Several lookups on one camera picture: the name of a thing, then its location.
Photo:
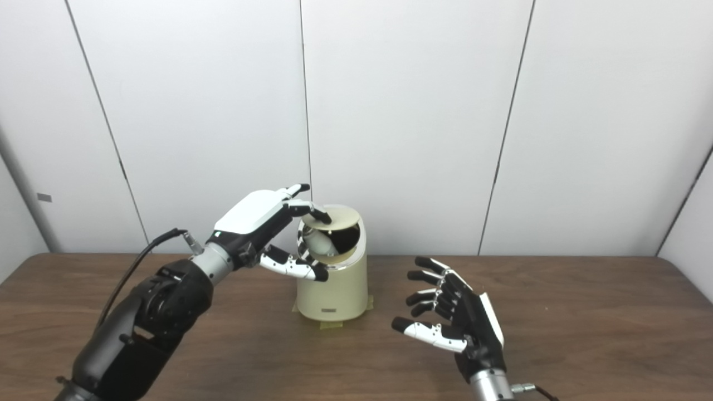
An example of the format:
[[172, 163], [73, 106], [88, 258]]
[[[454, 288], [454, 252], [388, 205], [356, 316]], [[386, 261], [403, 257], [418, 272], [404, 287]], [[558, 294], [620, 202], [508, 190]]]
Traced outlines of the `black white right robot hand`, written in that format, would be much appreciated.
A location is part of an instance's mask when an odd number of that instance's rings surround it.
[[411, 318], [395, 317], [392, 328], [411, 338], [454, 354], [464, 380], [481, 371], [507, 371], [504, 335], [487, 294], [477, 294], [458, 272], [431, 257], [415, 257], [418, 271], [407, 279], [432, 287], [407, 297]]

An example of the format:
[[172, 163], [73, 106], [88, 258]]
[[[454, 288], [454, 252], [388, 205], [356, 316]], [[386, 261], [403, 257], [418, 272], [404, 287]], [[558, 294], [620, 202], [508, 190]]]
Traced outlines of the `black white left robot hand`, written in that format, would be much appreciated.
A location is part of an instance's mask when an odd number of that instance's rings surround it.
[[248, 194], [214, 224], [207, 248], [221, 250], [232, 271], [261, 266], [285, 276], [328, 281], [326, 267], [270, 244], [295, 218], [310, 215], [321, 223], [331, 224], [331, 216], [323, 207], [296, 197], [307, 190], [310, 185], [295, 184]]

